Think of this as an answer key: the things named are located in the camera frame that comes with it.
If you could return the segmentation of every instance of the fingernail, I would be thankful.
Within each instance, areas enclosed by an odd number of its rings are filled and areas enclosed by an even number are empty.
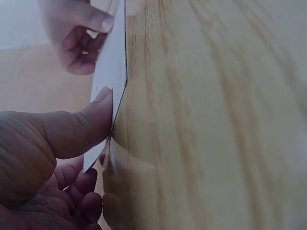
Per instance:
[[[114,24],[114,18],[112,16],[106,17],[103,21],[102,21],[102,32],[104,33],[108,33],[111,31],[112,27]]]
[[[112,90],[109,87],[104,87],[98,95],[95,97],[94,102],[103,101],[106,97],[108,97],[112,93]]]

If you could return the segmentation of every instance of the hand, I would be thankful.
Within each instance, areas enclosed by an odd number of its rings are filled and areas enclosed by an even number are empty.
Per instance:
[[[70,73],[92,74],[114,19],[90,0],[38,0],[42,21],[61,65]],[[87,30],[100,34],[93,39]]]
[[[81,172],[82,155],[108,136],[111,119],[108,88],[75,114],[1,112],[1,229],[100,229],[97,172]],[[74,157],[55,168],[56,158]]]
[[[102,154],[99,160],[104,166],[103,216],[107,225],[112,230],[134,229],[138,217],[135,215],[135,203],[131,201],[136,201],[139,194],[130,182],[132,178],[139,178],[140,173],[144,174],[145,171],[138,172],[137,168],[122,164],[119,160],[112,161],[109,153]]]

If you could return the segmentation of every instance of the wooden surface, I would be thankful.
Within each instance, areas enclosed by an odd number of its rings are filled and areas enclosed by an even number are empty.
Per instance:
[[[126,5],[117,229],[307,229],[307,1]]]

